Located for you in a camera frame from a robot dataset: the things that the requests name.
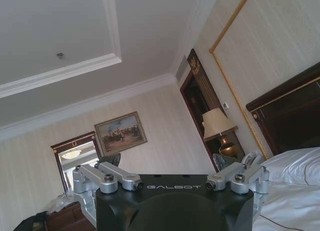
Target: ceiling light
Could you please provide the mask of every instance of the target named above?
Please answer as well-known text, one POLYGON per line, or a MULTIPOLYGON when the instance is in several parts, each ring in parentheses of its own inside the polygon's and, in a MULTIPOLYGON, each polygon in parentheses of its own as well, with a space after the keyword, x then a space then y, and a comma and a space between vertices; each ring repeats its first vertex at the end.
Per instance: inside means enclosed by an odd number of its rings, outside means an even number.
POLYGON ((72 160, 76 157, 78 157, 81 153, 81 150, 73 150, 70 152, 65 153, 64 155, 62 155, 62 158, 66 159, 66 160, 72 160))

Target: mirror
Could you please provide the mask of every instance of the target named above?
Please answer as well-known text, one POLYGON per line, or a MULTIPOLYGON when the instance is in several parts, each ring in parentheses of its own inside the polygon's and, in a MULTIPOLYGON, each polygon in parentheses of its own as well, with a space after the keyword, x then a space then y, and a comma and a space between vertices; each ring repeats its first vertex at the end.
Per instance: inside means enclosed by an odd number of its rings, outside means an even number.
POLYGON ((101 157, 95 132, 69 139, 53 145, 51 148, 55 155, 65 192, 73 190, 73 170, 76 166, 88 164, 94 167, 101 157))

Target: white pillow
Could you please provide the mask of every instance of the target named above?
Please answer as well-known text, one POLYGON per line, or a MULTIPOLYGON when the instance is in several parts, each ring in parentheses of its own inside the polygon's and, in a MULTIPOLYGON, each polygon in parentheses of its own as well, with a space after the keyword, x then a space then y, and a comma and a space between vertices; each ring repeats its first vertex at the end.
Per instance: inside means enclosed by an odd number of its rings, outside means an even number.
POLYGON ((270 181, 320 185, 320 147, 286 151, 261 165, 270 172, 270 181))

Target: bed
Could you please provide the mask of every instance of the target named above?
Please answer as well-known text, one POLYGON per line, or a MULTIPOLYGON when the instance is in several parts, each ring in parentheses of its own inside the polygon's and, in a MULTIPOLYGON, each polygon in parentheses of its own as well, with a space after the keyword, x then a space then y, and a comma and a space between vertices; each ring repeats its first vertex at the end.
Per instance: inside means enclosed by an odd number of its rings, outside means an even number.
POLYGON ((272 153, 254 231, 320 230, 320 63, 246 105, 272 153))

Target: white ceiling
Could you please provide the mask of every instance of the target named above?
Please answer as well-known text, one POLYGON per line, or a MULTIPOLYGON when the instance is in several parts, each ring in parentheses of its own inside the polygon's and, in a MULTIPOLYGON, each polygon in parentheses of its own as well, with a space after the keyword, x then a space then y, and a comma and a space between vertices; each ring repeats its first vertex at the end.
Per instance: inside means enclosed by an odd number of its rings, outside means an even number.
POLYGON ((0 84, 112 53, 102 0, 0 0, 0 24, 0 84))
POLYGON ((0 0, 0 126, 171 72, 199 5, 0 0))

